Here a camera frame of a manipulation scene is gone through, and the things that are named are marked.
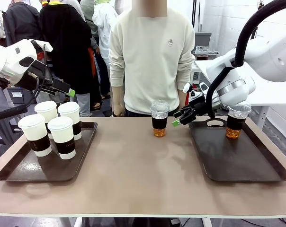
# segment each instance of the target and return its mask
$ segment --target plastic cup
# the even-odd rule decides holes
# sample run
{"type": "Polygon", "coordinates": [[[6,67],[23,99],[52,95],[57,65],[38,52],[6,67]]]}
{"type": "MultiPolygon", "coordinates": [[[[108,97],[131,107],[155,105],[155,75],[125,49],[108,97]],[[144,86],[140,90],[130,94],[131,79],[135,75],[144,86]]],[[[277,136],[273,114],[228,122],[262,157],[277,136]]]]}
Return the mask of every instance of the plastic cup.
{"type": "Polygon", "coordinates": [[[248,114],[251,113],[251,105],[244,101],[234,106],[228,106],[227,130],[226,136],[231,139],[237,139],[245,124],[248,114]]]}
{"type": "Polygon", "coordinates": [[[70,117],[56,117],[48,123],[48,129],[52,132],[54,142],[62,159],[71,159],[76,155],[72,123],[70,117]]]}
{"type": "Polygon", "coordinates": [[[52,152],[45,126],[45,119],[40,114],[23,117],[18,127],[24,132],[31,149],[38,157],[44,157],[52,152]]]}
{"type": "Polygon", "coordinates": [[[64,103],[58,108],[60,116],[66,116],[72,119],[75,140],[79,140],[82,137],[79,109],[80,107],[76,102],[64,103]]]}
{"type": "Polygon", "coordinates": [[[165,136],[170,105],[163,100],[157,100],[152,103],[150,110],[152,113],[152,127],[154,136],[165,136]]]}
{"type": "Polygon", "coordinates": [[[48,137],[50,139],[53,139],[51,132],[47,128],[47,124],[50,122],[51,119],[58,117],[57,104],[54,101],[42,102],[35,106],[35,111],[45,118],[45,125],[48,132],[48,137]]]}

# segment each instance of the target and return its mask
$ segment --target white wall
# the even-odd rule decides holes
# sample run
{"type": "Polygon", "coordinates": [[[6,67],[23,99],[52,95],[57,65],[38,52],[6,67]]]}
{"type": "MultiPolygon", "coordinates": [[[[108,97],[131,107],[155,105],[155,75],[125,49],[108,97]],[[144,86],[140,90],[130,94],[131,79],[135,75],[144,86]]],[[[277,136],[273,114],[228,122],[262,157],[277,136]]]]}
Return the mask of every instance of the white wall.
{"type": "MultiPolygon", "coordinates": [[[[257,11],[258,0],[204,0],[203,31],[212,32],[210,48],[225,54],[237,44],[247,20],[257,11]]],[[[259,26],[257,36],[271,37],[286,32],[286,9],[278,12],[259,26]]],[[[286,137],[286,106],[272,106],[268,119],[286,137]]]]}

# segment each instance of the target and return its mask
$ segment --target table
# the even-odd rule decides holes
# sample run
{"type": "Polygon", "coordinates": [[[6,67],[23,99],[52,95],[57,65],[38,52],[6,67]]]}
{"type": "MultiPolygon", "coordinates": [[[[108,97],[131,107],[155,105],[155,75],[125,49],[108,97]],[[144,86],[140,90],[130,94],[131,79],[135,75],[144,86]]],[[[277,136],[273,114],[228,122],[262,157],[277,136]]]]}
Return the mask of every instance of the table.
{"type": "MultiPolygon", "coordinates": [[[[208,117],[198,117],[204,121],[208,117]]],[[[150,118],[82,118],[97,134],[76,179],[0,182],[0,215],[34,217],[286,218],[286,182],[216,183],[203,171],[189,127],[154,137],[150,118]]],[[[247,119],[286,168],[286,157],[247,119]]],[[[0,170],[26,143],[0,157],[0,170]]]]}
{"type": "MultiPolygon", "coordinates": [[[[195,61],[206,79],[209,77],[206,68],[210,61],[195,61]]],[[[256,90],[248,96],[247,101],[252,106],[261,106],[257,125],[262,129],[271,105],[286,105],[286,82],[276,83],[261,78],[246,62],[239,68],[244,74],[249,74],[256,83],[256,90]]]]}

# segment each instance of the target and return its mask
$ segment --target paper cup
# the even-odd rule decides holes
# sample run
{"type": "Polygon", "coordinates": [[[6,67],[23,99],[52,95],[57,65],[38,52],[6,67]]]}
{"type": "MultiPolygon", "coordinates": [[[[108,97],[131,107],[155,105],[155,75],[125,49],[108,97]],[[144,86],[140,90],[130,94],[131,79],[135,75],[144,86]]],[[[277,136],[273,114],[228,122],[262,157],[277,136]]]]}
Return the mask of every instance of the paper cup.
{"type": "Polygon", "coordinates": [[[72,131],[72,119],[56,117],[48,123],[54,142],[62,159],[71,159],[76,155],[75,140],[72,131]]]}
{"type": "Polygon", "coordinates": [[[35,111],[45,118],[45,125],[48,132],[48,137],[50,139],[53,139],[53,136],[47,128],[47,124],[50,122],[51,119],[58,117],[57,104],[54,101],[42,102],[35,106],[35,111]]]}
{"type": "Polygon", "coordinates": [[[52,151],[42,115],[24,117],[18,122],[18,127],[22,129],[31,149],[38,157],[44,157],[52,151]]]}
{"type": "Polygon", "coordinates": [[[76,102],[67,102],[58,108],[60,116],[70,117],[72,119],[72,129],[75,140],[79,140],[82,137],[79,109],[80,107],[76,102]]]}

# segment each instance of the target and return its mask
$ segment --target white sweatshirt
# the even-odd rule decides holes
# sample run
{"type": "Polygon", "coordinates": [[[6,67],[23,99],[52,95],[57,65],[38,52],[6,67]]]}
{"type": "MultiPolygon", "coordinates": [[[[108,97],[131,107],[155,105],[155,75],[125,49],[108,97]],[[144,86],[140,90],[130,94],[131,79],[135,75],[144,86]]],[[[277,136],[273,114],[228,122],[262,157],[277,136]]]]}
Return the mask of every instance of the white sweatshirt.
{"type": "Polygon", "coordinates": [[[123,84],[128,111],[150,114],[162,99],[173,111],[178,90],[190,81],[195,57],[195,32],[185,15],[168,8],[167,17],[137,17],[128,11],[118,17],[109,39],[111,86],[123,84]]]}

